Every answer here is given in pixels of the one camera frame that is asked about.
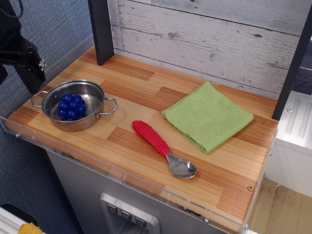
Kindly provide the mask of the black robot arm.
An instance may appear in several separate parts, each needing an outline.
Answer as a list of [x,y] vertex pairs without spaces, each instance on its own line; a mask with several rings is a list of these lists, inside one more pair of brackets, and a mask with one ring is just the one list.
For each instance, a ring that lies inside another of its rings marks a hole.
[[13,66],[28,91],[34,94],[46,81],[46,64],[39,56],[37,47],[20,33],[21,1],[19,5],[20,14],[16,15],[10,1],[0,2],[0,81],[4,82],[8,76],[4,65]]

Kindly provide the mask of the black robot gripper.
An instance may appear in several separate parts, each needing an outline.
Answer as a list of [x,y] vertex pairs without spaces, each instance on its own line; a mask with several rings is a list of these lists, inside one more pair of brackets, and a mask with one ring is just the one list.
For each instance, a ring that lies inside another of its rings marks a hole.
[[29,93],[36,93],[46,81],[45,61],[39,56],[37,47],[22,36],[1,44],[0,62],[0,84],[7,78],[2,64],[15,67]]

